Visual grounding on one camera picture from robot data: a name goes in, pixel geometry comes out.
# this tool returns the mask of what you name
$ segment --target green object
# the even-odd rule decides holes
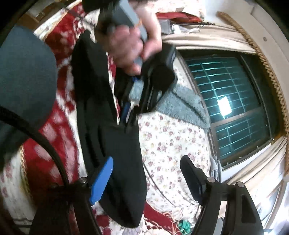
[[[189,221],[180,220],[178,228],[183,235],[188,235],[191,233],[191,224]]]

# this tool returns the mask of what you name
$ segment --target red cloth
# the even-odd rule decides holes
[[[84,13],[81,4],[74,7],[73,10],[78,14]],[[75,112],[74,93],[73,88],[71,88],[73,77],[71,75],[70,56],[77,41],[76,35],[84,31],[82,27],[79,27],[78,23],[79,21],[72,15],[67,14],[45,40],[55,54],[58,68],[58,86],[57,101],[47,122],[40,129],[40,132],[48,138],[58,152],[70,182],[74,182],[79,178],[79,152],[71,122],[68,120],[69,116]],[[108,62],[114,77],[116,66],[110,57]],[[28,139],[24,143],[24,155],[27,163],[30,190],[36,204],[38,204],[44,197],[47,188],[53,182],[62,184],[62,181],[52,159],[32,139]],[[148,204],[145,206],[144,215],[146,221],[158,225],[156,228],[162,227],[172,233],[172,221],[156,212]],[[98,215],[96,220],[103,234],[110,235],[111,231],[108,228],[109,217],[107,215]]]
[[[202,20],[194,15],[188,14],[186,12],[158,12],[157,18],[161,19],[171,19],[172,21],[176,22],[177,24],[180,23],[201,23]]]

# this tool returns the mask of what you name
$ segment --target gray fabric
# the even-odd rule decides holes
[[[144,82],[142,80],[136,80],[132,85],[128,99],[130,101],[134,101],[135,103],[139,104],[143,89],[144,89]]]
[[[193,90],[177,84],[167,91],[155,107],[155,110],[172,118],[199,126],[207,133],[210,118],[201,104],[201,98]]]
[[[222,182],[222,166],[220,159],[217,159],[216,156],[210,156],[211,168],[210,168],[210,177],[215,178],[220,183]]]
[[[56,60],[49,46],[30,30],[14,26],[0,47],[0,106],[38,129],[52,110],[56,89]],[[3,156],[11,156],[27,138],[0,121],[0,171]]]
[[[172,33],[171,20],[159,20],[162,34],[170,35]]]

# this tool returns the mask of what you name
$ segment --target hand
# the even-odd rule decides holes
[[[96,32],[95,37],[114,58],[116,66],[123,68],[128,75],[134,76],[141,73],[140,66],[135,64],[134,60],[141,56],[146,61],[151,55],[161,51],[162,38],[156,15],[144,5],[138,6],[134,1],[130,1],[130,4],[147,30],[148,40],[144,45],[140,39],[140,30],[124,25],[116,27],[108,36]]]

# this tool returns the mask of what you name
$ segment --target white cloth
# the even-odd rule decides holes
[[[255,205],[262,202],[282,181],[287,139],[282,136],[265,152],[239,171],[228,184],[245,183]],[[219,217],[225,215],[225,203],[221,203]]]
[[[16,224],[31,225],[35,215],[35,206],[25,192],[25,180],[21,158],[22,149],[11,158],[0,172],[0,191],[3,196],[3,205],[9,211]]]
[[[192,33],[165,35],[162,40],[174,44],[177,49],[217,49],[255,54],[255,50],[246,42],[233,26],[226,24],[186,26],[195,29]]]

